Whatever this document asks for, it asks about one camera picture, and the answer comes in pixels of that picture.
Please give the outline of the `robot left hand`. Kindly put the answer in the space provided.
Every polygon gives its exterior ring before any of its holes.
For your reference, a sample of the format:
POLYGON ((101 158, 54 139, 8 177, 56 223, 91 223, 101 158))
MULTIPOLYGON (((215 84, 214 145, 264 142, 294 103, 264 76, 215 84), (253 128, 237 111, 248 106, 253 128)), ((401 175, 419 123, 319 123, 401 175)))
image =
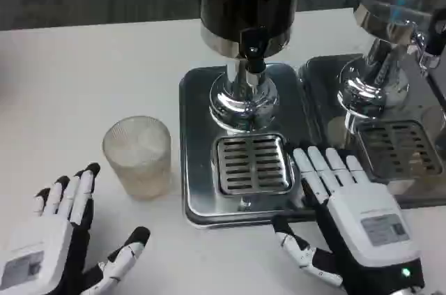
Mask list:
POLYGON ((151 237, 144 226, 85 267, 99 172, 92 162, 35 195, 33 215, 15 225, 1 254, 2 294, 109 294, 135 266, 151 237))

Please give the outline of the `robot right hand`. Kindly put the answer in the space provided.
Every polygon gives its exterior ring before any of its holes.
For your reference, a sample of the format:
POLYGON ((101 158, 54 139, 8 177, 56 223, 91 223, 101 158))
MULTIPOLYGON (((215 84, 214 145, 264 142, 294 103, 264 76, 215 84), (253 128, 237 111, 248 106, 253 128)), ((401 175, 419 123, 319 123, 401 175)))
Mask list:
POLYGON ((420 251, 387 186, 371 181, 350 151, 299 144, 289 155, 328 245, 311 245, 286 216, 274 216, 279 244, 299 269, 347 294, 421 294, 420 251))

